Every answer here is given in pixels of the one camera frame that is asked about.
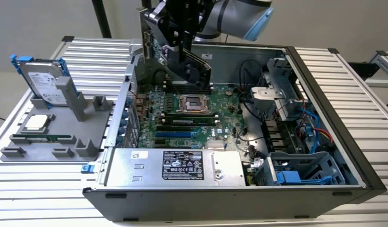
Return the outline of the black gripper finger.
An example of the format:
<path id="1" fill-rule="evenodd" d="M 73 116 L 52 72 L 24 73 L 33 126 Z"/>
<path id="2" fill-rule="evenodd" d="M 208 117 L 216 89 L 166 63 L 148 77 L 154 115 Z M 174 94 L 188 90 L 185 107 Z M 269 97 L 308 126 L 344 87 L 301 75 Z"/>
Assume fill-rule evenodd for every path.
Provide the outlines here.
<path id="1" fill-rule="evenodd" d="M 169 14 L 168 28 L 172 40 L 168 42 L 166 62 L 182 63 L 188 59 L 193 37 L 192 14 Z"/>

